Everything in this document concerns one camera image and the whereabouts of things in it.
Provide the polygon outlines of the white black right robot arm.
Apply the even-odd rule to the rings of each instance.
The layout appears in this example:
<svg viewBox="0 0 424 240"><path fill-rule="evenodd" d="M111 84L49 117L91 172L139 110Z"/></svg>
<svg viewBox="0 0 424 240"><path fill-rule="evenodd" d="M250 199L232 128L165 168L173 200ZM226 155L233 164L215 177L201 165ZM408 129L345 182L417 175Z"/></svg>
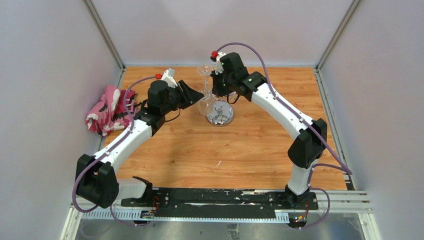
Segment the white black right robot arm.
<svg viewBox="0 0 424 240"><path fill-rule="evenodd" d="M326 149L327 123L294 107L269 85L262 73L249 72L238 53L213 51L210 59L215 63L215 70L211 73L213 94L223 97L236 93L238 98L246 98L272 116L293 139L287 151L292 170L283 199L290 208L298 209L311 190L312 166Z"/></svg>

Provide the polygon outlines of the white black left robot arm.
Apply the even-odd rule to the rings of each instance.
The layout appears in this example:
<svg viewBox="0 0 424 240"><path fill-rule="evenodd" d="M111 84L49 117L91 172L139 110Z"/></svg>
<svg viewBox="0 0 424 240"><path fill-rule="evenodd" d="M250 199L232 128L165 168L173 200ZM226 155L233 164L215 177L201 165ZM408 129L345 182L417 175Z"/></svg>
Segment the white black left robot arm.
<svg viewBox="0 0 424 240"><path fill-rule="evenodd" d="M152 184L141 178L117 179L116 173L125 160L145 141L154 136L172 111L186 109L204 97L183 80L174 86L155 80L147 91L142 108L131 119L130 125L108 146L93 155L83 154L77 161L72 202L80 211L79 196L95 207L109 208L114 201L134 199L140 206L153 201Z"/></svg>

